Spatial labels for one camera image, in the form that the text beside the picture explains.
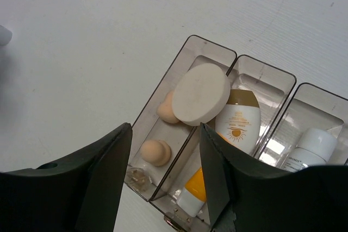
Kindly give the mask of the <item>white frosted cream jar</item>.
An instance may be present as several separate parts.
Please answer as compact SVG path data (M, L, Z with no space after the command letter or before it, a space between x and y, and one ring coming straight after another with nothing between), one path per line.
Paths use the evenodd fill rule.
M297 172L311 166L326 165L337 144L337 139L327 131L309 128L287 155L281 169Z

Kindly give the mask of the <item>round beige powder puff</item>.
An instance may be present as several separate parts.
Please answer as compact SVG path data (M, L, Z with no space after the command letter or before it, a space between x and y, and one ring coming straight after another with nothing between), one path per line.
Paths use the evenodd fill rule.
M189 126L207 123L226 105L230 82L215 64L201 64L190 69L176 85L172 96L173 114Z

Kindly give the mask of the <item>round peach makeup sponge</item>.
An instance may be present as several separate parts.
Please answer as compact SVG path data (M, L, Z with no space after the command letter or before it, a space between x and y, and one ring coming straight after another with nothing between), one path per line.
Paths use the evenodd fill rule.
M171 148L163 140L147 140L140 148L141 157L147 163L160 167L171 158Z

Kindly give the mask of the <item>white oval sunscreen bottle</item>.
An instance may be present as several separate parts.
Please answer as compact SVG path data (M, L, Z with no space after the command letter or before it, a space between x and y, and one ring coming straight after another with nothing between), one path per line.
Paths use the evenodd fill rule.
M250 90L231 89L227 104L215 118L215 131L231 145L251 154L260 131L260 107Z

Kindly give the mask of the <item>gourd-shaped peach makeup sponge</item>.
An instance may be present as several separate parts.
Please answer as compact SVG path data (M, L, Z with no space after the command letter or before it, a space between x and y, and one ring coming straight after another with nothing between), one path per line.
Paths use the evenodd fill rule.
M176 124L179 122L179 119L174 115L172 109L172 97L174 90L171 90L167 93L164 100L157 107L158 117L166 123Z

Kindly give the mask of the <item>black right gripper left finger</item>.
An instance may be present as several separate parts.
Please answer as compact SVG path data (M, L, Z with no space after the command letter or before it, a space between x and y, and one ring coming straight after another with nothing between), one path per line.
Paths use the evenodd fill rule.
M1 231L113 231L131 143L124 123L38 168L1 173Z

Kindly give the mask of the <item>orange sunscreen tube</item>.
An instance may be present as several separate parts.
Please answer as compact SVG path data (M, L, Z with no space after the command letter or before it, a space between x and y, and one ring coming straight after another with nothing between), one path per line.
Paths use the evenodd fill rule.
M177 205L189 216L195 217L207 200L203 171L200 167L186 182L177 199Z

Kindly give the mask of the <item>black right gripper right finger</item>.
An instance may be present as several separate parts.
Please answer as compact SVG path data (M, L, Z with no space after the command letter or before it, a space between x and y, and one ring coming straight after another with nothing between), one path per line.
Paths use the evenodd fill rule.
M213 231L347 231L347 167L291 173L227 143L209 125L200 157Z

